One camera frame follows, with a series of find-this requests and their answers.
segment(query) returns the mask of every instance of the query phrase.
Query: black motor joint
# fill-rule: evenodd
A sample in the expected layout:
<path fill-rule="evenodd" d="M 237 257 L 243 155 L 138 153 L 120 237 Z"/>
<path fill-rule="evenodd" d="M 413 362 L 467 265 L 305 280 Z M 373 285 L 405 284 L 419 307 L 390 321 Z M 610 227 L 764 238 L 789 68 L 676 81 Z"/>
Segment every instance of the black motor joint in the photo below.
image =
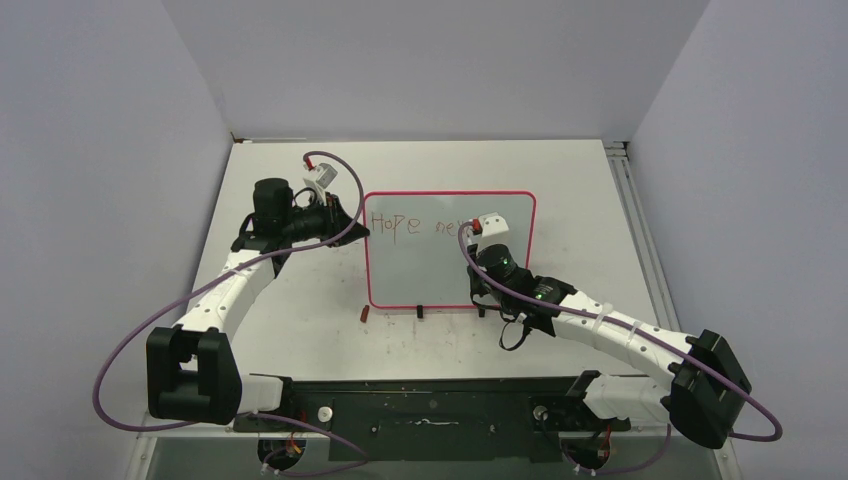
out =
<path fill-rule="evenodd" d="M 324 241 L 338 235 L 353 219 L 342 208 L 338 196 L 327 192 L 324 203 L 311 202 L 305 207 L 295 205 L 294 192 L 289 182 L 282 178 L 256 182 L 254 211 L 244 219 L 231 250 L 237 252 L 247 248 L 265 254 L 290 248 L 295 242 L 313 238 Z M 367 228 L 356 223 L 347 234 L 329 246 L 347 245 L 367 237 L 369 233 Z M 275 276 L 287 259 L 288 255 L 273 258 Z"/>
<path fill-rule="evenodd" d="M 506 245 L 491 245 L 479 252 L 477 245 L 471 245 L 468 248 L 477 266 L 482 268 L 492 280 L 524 296 L 559 305 L 567 295 L 577 293 L 576 288 L 565 282 L 552 277 L 533 276 L 530 270 L 519 267 Z M 551 319 L 559 315 L 558 310 L 519 300 L 489 285 L 471 266 L 467 268 L 467 271 L 471 281 L 472 295 L 489 294 L 498 302 L 504 315 L 517 317 L 519 314 L 524 314 L 525 328 L 541 330 L 550 336 L 556 336 Z"/>

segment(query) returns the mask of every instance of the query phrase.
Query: red whiteboard frame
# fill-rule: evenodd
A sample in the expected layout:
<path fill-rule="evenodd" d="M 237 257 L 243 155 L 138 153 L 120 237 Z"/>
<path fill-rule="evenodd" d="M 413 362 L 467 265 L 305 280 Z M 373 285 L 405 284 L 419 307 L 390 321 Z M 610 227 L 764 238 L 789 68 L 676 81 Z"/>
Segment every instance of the red whiteboard frame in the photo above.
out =
<path fill-rule="evenodd" d="M 372 196 L 416 196 L 416 195 L 527 195 L 533 201 L 533 212 L 530 217 L 530 235 L 527 237 L 527 258 L 524 260 L 524 268 L 530 265 L 530 249 L 533 246 L 533 231 L 536 229 L 536 196 L 527 190 L 410 190 L 410 191 L 376 191 L 369 192 L 362 200 L 362 224 L 368 227 L 368 211 L 366 204 Z M 365 237 L 365 278 L 368 284 L 368 303 L 374 308 L 381 310 L 413 309 L 418 305 L 377 305 L 371 296 L 371 267 L 368 256 L 368 238 Z M 423 305 L 424 308 L 477 308 L 474 305 Z"/>

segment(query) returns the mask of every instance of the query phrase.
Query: black mounting bracket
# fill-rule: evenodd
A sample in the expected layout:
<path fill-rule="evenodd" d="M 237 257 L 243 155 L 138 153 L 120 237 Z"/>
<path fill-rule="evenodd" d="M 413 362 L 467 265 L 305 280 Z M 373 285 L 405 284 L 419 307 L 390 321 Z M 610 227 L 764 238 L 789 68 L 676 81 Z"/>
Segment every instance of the black mounting bracket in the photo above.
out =
<path fill-rule="evenodd" d="M 154 328 L 147 337 L 147 408 L 156 418 L 230 423 L 241 401 L 241 378 L 227 335 Z M 197 359 L 197 371 L 181 363 Z"/>
<path fill-rule="evenodd" d="M 751 382 L 721 335 L 704 330 L 698 338 L 687 337 L 689 355 L 724 375 L 746 393 Z M 671 393 L 663 397 L 671 424 L 686 438 L 706 448 L 721 448 L 742 411 L 745 401 L 695 365 L 672 363 Z"/>

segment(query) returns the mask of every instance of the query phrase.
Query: screw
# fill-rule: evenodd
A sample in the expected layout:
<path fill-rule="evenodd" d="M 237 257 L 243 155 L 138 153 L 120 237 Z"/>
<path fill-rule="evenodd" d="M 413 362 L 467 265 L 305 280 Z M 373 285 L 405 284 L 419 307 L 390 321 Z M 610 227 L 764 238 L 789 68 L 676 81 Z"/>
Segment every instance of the screw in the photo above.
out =
<path fill-rule="evenodd" d="M 539 405 L 539 406 L 537 406 L 536 408 L 533 409 L 533 418 L 535 418 L 536 420 L 541 420 L 542 415 L 544 415 L 545 412 L 547 412 L 547 411 L 548 411 L 548 409 L 545 408 L 544 405 Z"/>
<path fill-rule="evenodd" d="M 321 407 L 318 409 L 318 421 L 327 423 L 333 418 L 333 409 L 330 407 Z"/>

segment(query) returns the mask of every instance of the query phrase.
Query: cable tie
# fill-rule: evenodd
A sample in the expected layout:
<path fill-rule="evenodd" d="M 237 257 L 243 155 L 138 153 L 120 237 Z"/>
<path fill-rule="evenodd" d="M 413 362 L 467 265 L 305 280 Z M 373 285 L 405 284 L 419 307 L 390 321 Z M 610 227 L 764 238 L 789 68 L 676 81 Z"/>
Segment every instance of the cable tie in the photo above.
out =
<path fill-rule="evenodd" d="M 595 318 L 595 324 L 592 325 L 592 346 L 595 347 L 595 350 L 599 350 L 598 348 L 598 329 L 601 328 L 601 323 L 604 321 L 604 317 L 612 313 L 613 308 L 612 304 L 609 302 L 604 302 L 604 305 L 601 307 L 600 313 Z"/>
<path fill-rule="evenodd" d="M 630 348 L 630 341 L 633 340 L 633 337 L 636 335 L 636 330 L 642 326 L 641 320 L 636 320 L 633 322 L 633 326 L 630 327 L 630 335 L 627 336 L 627 342 L 624 344 L 624 348 Z"/>
<path fill-rule="evenodd" d="M 233 272 L 233 276 L 238 275 L 239 277 L 241 277 L 241 278 L 243 278 L 243 279 L 245 279 L 245 280 L 248 280 L 247 273 L 243 272 L 242 270 L 236 270 L 235 268 L 231 268 L 231 269 L 229 269 L 229 270 L 224 270 L 224 271 L 221 273 L 221 275 L 226 275 L 226 274 L 227 274 L 227 273 L 229 273 L 229 272 Z"/>

